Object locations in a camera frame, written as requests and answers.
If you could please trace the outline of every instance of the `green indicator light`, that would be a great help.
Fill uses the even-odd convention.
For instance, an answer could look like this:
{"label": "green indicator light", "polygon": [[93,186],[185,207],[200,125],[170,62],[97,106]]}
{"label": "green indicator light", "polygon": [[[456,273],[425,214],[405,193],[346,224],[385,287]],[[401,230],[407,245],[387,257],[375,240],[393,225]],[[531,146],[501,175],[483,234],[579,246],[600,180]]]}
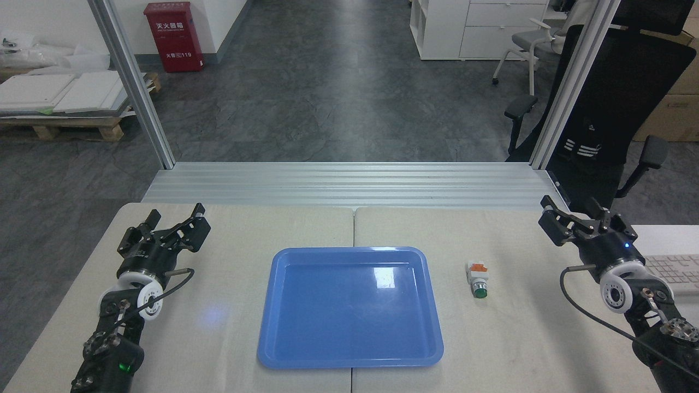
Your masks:
{"label": "green indicator light", "polygon": [[488,290],[485,288],[478,288],[473,292],[473,294],[478,298],[478,299],[483,299],[484,297],[488,296]]}

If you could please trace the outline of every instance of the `table surface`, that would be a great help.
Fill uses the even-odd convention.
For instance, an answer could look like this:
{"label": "table surface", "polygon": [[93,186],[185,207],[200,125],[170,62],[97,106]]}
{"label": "table surface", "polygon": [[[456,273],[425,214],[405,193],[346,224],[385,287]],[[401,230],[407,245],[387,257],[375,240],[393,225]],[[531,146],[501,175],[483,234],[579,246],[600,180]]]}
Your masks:
{"label": "table surface", "polygon": [[[163,300],[156,320],[146,322],[145,361],[131,392],[349,392],[349,369],[267,369],[257,360],[257,341],[274,255],[288,247],[352,246],[352,210],[205,207],[209,236],[199,252],[182,251],[178,257],[178,268],[196,273]],[[97,324],[99,296],[116,283],[122,262],[117,246],[126,228],[142,222],[152,208],[163,216],[160,229],[182,222],[194,205],[124,206],[5,393],[70,390],[82,363],[82,343]]]}
{"label": "table surface", "polygon": [[[123,207],[53,318],[5,389],[68,391],[80,349],[97,321],[96,301],[115,283],[124,230],[151,208],[168,227],[192,205]],[[539,213],[491,210],[206,206],[212,231],[200,252],[181,252],[178,267],[196,275],[165,299],[146,323],[145,362],[137,392],[657,392],[630,341],[578,313],[561,294],[577,248],[558,248],[537,225]],[[647,255],[699,253],[699,226],[637,226]],[[695,241],[683,241],[693,238]],[[257,341],[271,260],[288,247],[410,245],[424,252],[445,354],[424,368],[270,370]],[[489,295],[475,299],[468,261],[489,268]],[[571,273],[574,299],[628,331],[602,304],[588,273]]]}

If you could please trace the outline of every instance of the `blue plastic tray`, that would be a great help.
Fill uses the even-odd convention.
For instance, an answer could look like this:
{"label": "blue plastic tray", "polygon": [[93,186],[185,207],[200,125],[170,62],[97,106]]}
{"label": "blue plastic tray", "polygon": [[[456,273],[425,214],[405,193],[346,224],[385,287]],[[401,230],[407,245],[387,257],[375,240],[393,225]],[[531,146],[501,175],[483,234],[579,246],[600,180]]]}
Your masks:
{"label": "blue plastic tray", "polygon": [[257,348],[265,366],[430,366],[443,353],[420,250],[287,248],[274,257]]}

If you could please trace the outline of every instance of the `gray floor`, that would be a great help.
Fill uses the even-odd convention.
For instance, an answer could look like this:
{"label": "gray floor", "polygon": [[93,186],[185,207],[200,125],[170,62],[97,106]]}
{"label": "gray floor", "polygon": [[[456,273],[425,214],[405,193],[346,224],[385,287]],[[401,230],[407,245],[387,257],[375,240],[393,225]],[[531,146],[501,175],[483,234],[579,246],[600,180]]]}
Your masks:
{"label": "gray floor", "polygon": [[[176,158],[504,160],[502,112],[526,93],[526,66],[506,64],[494,87],[494,62],[421,62],[406,3],[255,0],[221,64],[161,75],[154,101]],[[542,101],[553,70],[539,71]],[[135,119],[122,125],[119,143],[0,134],[0,387],[118,208],[139,201],[159,168]],[[639,153],[633,143],[630,159]],[[699,143],[673,143],[665,167],[615,208],[632,223],[699,224],[698,155]]]}

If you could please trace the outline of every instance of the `red cabinet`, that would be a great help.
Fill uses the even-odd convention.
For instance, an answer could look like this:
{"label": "red cabinet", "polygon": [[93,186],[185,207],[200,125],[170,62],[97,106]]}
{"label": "red cabinet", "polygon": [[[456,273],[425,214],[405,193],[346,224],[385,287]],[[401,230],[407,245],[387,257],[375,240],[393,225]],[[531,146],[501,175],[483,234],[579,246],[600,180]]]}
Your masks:
{"label": "red cabinet", "polygon": [[201,70],[204,60],[188,1],[149,3],[143,14],[166,72]]}

